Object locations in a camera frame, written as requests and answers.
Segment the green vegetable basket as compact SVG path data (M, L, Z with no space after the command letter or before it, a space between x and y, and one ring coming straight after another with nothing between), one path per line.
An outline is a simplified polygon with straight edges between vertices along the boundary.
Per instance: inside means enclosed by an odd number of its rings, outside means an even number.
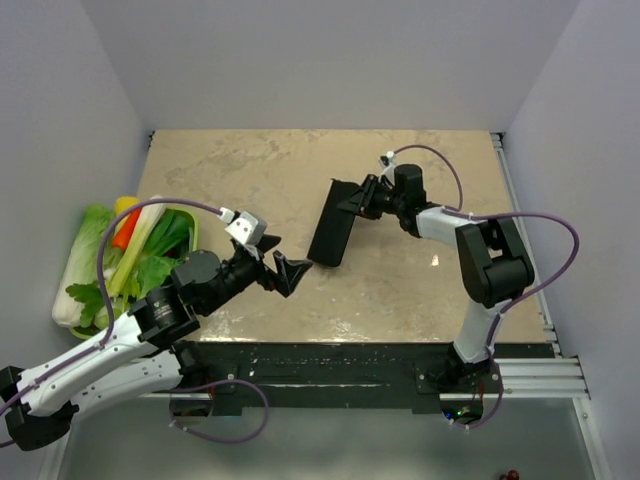
M122 197L112 210L100 204L85 210L52 311L54 321L80 339L108 326L96 275L99 244L108 222L135 200ZM103 276L114 315L160 286L197 241L197 220L183 209L152 205L118 222L103 252Z

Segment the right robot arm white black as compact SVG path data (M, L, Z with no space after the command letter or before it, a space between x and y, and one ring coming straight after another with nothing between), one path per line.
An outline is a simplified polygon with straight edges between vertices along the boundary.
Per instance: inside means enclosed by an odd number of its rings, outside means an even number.
M444 364L430 374L430 381L443 392L469 392L481 375L490 371L505 308L521 298L535 279L515 222L509 218L459 218L430 202L423 171L415 164L395 167L391 180L367 176L338 208L370 220L393 215L410 235L456 249L469 304Z

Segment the napa cabbage toy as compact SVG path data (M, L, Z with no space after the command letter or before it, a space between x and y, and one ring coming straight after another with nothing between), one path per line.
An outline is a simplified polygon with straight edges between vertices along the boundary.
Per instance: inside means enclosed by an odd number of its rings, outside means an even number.
M75 283L97 282L99 246L113 219L114 212L104 205L91 204L85 209L52 307L52 318L57 325L67 328L80 326L81 306L65 289Z

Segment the orange carrot toy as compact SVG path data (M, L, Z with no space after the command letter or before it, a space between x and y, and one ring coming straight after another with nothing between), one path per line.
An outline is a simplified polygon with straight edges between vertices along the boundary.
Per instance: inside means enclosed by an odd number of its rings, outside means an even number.
M138 208L130 213L125 220L120 222L111 241L111 246L113 248L122 251L127 249L140 214L141 208Z

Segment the black zip tool case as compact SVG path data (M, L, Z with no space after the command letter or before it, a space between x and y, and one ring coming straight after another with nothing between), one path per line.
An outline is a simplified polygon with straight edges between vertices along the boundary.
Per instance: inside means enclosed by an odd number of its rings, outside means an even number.
M312 262L329 268L340 266L355 215L341 210L338 205L358 189L357 183L332 180L307 252L307 258Z

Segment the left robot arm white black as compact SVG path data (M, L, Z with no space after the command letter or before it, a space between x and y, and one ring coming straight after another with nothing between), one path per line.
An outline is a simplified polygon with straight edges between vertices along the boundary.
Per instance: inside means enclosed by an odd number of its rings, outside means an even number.
M208 316L252 284L289 297L311 268L309 260L289 260L274 250L269 235L255 251L236 243L227 260L197 250L175 267L113 325L59 357L29 369L1 371L1 408L10 444L32 451L64 437L74 418L98 405L179 386L200 390L207 368L180 359L175 344L199 329ZM274 251L275 265L264 262Z

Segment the parsley leaf toy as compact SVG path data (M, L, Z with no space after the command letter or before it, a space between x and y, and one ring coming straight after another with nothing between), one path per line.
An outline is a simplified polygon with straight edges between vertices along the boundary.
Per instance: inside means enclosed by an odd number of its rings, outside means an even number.
M97 282L87 284L72 284L65 289L65 292L81 306L80 326L90 327L95 317L105 306L105 301Z

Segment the dark green bok choy toy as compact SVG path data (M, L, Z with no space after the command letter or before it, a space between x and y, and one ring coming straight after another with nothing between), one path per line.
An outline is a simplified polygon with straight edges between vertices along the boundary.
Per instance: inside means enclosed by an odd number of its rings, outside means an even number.
M167 209L152 229L138 259L165 256L182 260L192 247L194 219L183 210Z

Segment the yellow pepper toy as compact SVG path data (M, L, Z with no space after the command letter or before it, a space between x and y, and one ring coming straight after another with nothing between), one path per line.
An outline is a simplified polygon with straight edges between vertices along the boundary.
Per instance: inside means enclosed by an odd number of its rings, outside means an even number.
M137 204L139 199L134 196L122 196L119 197L114 204L114 213L116 216L120 216L125 210L131 208L133 205ZM127 220L127 216L123 217L114 229L114 233L117 234L119 230L124 226Z

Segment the white green leek toy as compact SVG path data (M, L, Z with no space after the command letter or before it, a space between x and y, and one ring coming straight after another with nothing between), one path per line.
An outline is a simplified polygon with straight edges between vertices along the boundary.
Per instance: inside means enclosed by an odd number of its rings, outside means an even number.
M139 203L139 205L130 212L132 213L134 210L141 208L141 214L129 245L127 249L123 251L123 255L116 265L113 274L106 281L106 289L110 297L123 294L125 287L129 283L129 279L132 277L134 267L139 260L138 256L142 252L147 238L166 209L165 205L159 202L159 196L152 197L152 200L155 200L155 203Z

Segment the aluminium frame rail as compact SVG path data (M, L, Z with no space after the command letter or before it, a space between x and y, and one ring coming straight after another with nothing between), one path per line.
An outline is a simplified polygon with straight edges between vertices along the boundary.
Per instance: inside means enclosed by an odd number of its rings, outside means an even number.
M509 196L511 206L520 211L515 187L509 172L506 151L504 148L504 133L490 133L490 138L495 150L495 154L500 166L503 181ZM549 220L538 217L518 217L516 224L523 235L524 244L531 252L531 242L528 229L525 225L526 219ZM567 260L558 267L549 280L558 280L569 266L577 258L580 248L580 239L577 232L573 232L564 223L552 223L558 225L562 230L566 230L570 238L569 254ZM534 292L529 299L535 299L538 316L540 318L542 331L545 335L543 346L550 347L553 358L505 358L498 359L498 364L502 368L504 378L504 398L535 398L535 399L589 399L589 389L584 377L583 369L578 357L565 357L559 344L556 326L549 310L548 302L544 290L541 288Z

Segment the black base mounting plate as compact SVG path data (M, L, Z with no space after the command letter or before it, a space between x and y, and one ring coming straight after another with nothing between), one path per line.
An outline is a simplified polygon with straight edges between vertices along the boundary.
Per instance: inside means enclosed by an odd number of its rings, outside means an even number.
M216 415L245 408L398 409L438 413L441 398L501 389L496 365L465 366L447 343L184 342L178 386L211 395Z

